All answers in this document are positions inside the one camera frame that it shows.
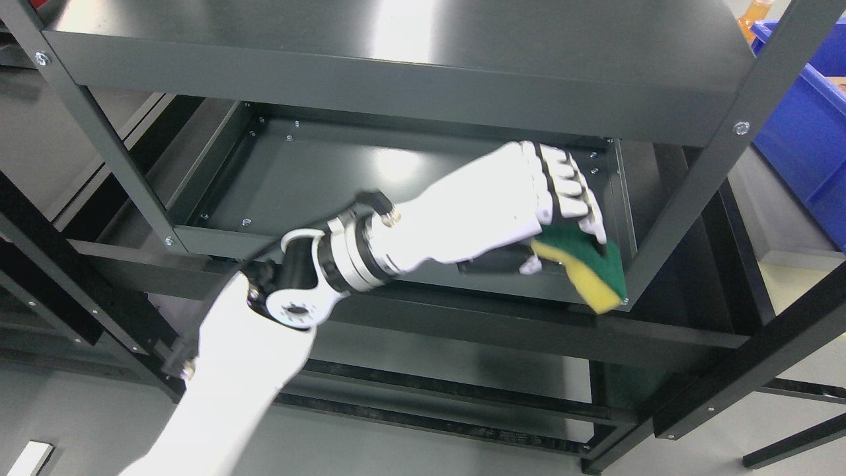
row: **shelf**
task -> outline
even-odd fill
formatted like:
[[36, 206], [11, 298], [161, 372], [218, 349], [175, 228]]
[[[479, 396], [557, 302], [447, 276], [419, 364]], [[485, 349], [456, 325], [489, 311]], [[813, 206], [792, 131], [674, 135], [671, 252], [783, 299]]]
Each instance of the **shelf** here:
[[78, 84], [697, 147], [753, 62], [722, 0], [68, 0], [40, 13]]
[[[435, 132], [442, 125], [432, 123], [405, 124], [398, 129], [372, 124], [385, 118], [344, 114], [346, 120], [341, 121], [339, 116], [336, 112], [234, 103], [169, 207], [177, 224], [188, 225], [177, 228], [188, 251], [247, 257], [255, 248], [253, 236], [269, 241], [284, 235], [315, 217], [327, 216], [360, 190], [379, 189], [395, 202], [408, 201], [432, 182], [509, 139], [498, 136], [501, 131], [477, 130], [477, 136], [460, 136]], [[544, 142], [567, 148], [581, 167], [587, 168], [585, 177], [604, 211], [608, 236], [628, 262], [635, 253], [635, 238], [615, 145], [596, 141], [602, 146], [573, 146], [584, 138], [571, 136], [550, 136]], [[245, 219], [250, 221], [248, 226], [243, 226]], [[403, 279], [581, 302], [560, 266], [531, 276], [503, 276], [461, 274], [455, 265], [430, 262]]]

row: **yellow sponge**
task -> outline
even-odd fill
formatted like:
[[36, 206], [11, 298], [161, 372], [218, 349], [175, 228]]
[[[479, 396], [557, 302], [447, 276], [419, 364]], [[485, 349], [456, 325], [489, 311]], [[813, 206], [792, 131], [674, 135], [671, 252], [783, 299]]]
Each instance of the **yellow sponge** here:
[[620, 251], [612, 242], [600, 254], [593, 236], [576, 224], [546, 226], [531, 244], [538, 257], [561, 263], [573, 286], [597, 314], [607, 313], [626, 297]]

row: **metal rack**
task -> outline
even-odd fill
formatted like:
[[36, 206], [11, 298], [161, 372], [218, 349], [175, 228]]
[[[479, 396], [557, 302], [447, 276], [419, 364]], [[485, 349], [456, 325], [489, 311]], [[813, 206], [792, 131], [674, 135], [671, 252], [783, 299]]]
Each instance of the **metal rack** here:
[[[375, 1], [230, 8], [223, 0], [197, 7], [114, 0], [92, 9], [80, 0], [48, 4], [39, 14], [14, 4], [3, 11], [9, 28], [27, 51], [41, 52], [41, 72], [135, 206], [178, 252], [238, 256], [267, 237], [180, 223], [86, 86], [478, 125], [505, 129], [498, 132], [504, 138], [541, 132], [698, 147], [698, 159], [626, 263], [629, 304], [825, 37], [821, 25], [843, 11], [837, 2], [794, 2], [753, 59], [720, 0], [433, 2], [419, 12], [428, 15], [428, 30], [412, 36], [387, 24], [383, 16], [396, 22], [396, 15]], [[406, 45], [405, 53], [390, 47], [415, 38], [426, 41]], [[197, 241], [217, 243], [215, 252], [197, 249]]]
[[[348, 9], [329, 11], [294, 0], [272, 7], [257, 0], [237, 6], [223, 0], [203, 6], [110, 0], [94, 11], [84, 0], [68, 0], [35, 12], [24, 0], [0, 3], [0, 17], [27, 52], [41, 52], [36, 58], [41, 73], [143, 215], [138, 220], [125, 209], [117, 216], [115, 210], [89, 213], [86, 220], [102, 222], [87, 227], [93, 236], [83, 238], [70, 232], [80, 220], [72, 213], [63, 225], [70, 230], [64, 237], [73, 238], [68, 243], [47, 219], [33, 218], [38, 211], [31, 204], [27, 208], [28, 201], [4, 182], [0, 233], [14, 246], [3, 255], [23, 255], [43, 272], [34, 281], [7, 271], [4, 286], [14, 287], [23, 302], [47, 304], [50, 294], [36, 296], [41, 288], [33, 285], [46, 283], [44, 289], [76, 303], [77, 320], [69, 326], [53, 305], [37, 308], [43, 318], [72, 339], [105, 347], [121, 368], [178, 397], [179, 385], [158, 371], [173, 344], [173, 329], [149, 308], [149, 328], [133, 327], [127, 307], [109, 293], [130, 290], [119, 294], [131, 301], [141, 291], [201, 299], [226, 266], [197, 253], [242, 257], [266, 242], [275, 229], [248, 233], [228, 228], [231, 224], [214, 226], [215, 216], [201, 223], [202, 204], [224, 200], [228, 188], [220, 184], [238, 179], [237, 173], [223, 173], [227, 164], [255, 166], [261, 156], [251, 152], [280, 136], [285, 141], [286, 128], [300, 120], [315, 134], [338, 125], [363, 128], [357, 136], [378, 136], [378, 144], [396, 137], [380, 134], [399, 129], [417, 135], [404, 137], [405, 144], [420, 145], [417, 152], [449, 141], [469, 151], [467, 158], [485, 139], [532, 137], [572, 147], [585, 160], [596, 152], [602, 161], [606, 174], [593, 178], [592, 185], [608, 191], [601, 198], [603, 209], [613, 210], [608, 214], [612, 236], [624, 246], [624, 256], [628, 253], [631, 301], [624, 310], [629, 312], [580, 313], [567, 304], [576, 298], [554, 276], [520, 291], [509, 282], [458, 287], [433, 271], [354, 296], [332, 316], [344, 323], [587, 358], [591, 411], [619, 410], [614, 418], [597, 419], [595, 413], [580, 413], [573, 402], [556, 402], [568, 418], [596, 423], [594, 439], [580, 443], [533, 440], [539, 435], [497, 429], [465, 428], [465, 436], [482, 431], [488, 440], [545, 441], [535, 446], [580, 456], [587, 473], [599, 473], [653, 430], [680, 438], [846, 330], [843, 267], [787, 312], [772, 316], [731, 194], [721, 190], [737, 157], [826, 35], [821, 25], [833, 24], [846, 1], [794, 0], [758, 59], [719, 0], [549, 2], [536, 8], [444, 3], [432, 17], [428, 56], [418, 58], [372, 49], [369, 29], [378, 22], [379, 3], [343, 5]], [[506, 34], [512, 30], [522, 36]], [[154, 141], [159, 146], [152, 153], [154, 166], [128, 151], [125, 137], [109, 124], [87, 86], [168, 93], [166, 102], [155, 112], [150, 106], [140, 119], [153, 128], [170, 124], [175, 129]], [[198, 109], [186, 96], [217, 99]], [[181, 113], [166, 110], [172, 100], [181, 102]], [[168, 156], [161, 149], [179, 141], [179, 129], [185, 136], [192, 130], [210, 133], [191, 152]], [[332, 129], [332, 134], [351, 130]], [[315, 137], [324, 140], [327, 134]], [[179, 177], [162, 180], [151, 167]], [[98, 196], [102, 189], [94, 188], [86, 203], [117, 200]], [[146, 235], [147, 227], [158, 247], [130, 245]], [[685, 273], [689, 267], [699, 273]], [[557, 294], [531, 291], [544, 285]], [[17, 352], [19, 360], [29, 358]], [[56, 357], [54, 364], [69, 363]], [[643, 373], [642, 388], [622, 388], [620, 365], [650, 369]], [[119, 376], [121, 368], [97, 372]], [[368, 370], [343, 368], [352, 378]], [[380, 374], [377, 383], [386, 385], [394, 377]], [[441, 393], [452, 398], [469, 392], [482, 401], [496, 393], [449, 384], [405, 375], [400, 386], [451, 388], [452, 394]], [[537, 402], [537, 396], [511, 397], [518, 405]], [[319, 399], [280, 399], [358, 418], [379, 414]], [[381, 415], [377, 419], [393, 424], [445, 428], [431, 418]]]

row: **orange object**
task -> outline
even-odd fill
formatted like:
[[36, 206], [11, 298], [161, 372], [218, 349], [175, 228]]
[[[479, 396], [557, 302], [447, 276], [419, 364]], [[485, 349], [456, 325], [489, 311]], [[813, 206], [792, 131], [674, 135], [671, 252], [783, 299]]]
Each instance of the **orange object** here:
[[752, 41], [755, 40], [755, 33], [752, 33], [749, 27], [751, 27], [752, 24], [759, 19], [764, 19], [764, 17], [766, 17], [766, 14], [770, 11], [770, 7], [772, 7], [773, 2], [775, 2], [775, 0], [754, 0], [746, 10], [746, 13], [738, 18], [738, 26], [740, 27], [740, 30], [743, 31], [743, 36], [746, 37], [746, 41], [749, 43], [752, 43]]

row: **robotic arm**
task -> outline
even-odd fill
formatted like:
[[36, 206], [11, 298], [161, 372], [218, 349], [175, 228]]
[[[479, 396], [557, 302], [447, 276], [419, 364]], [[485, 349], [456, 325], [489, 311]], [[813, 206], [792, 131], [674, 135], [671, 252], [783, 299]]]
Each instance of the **robotic arm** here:
[[[276, 394], [305, 365], [316, 326], [335, 304], [416, 269], [426, 260], [465, 262], [578, 220], [606, 243], [602, 214], [565, 151], [509, 142], [427, 188], [390, 203], [357, 197], [325, 223], [287, 233], [281, 264], [264, 263], [229, 280], [200, 327], [186, 391], [150, 452], [124, 470], [141, 474], [227, 475]], [[529, 274], [531, 267], [521, 267]]]

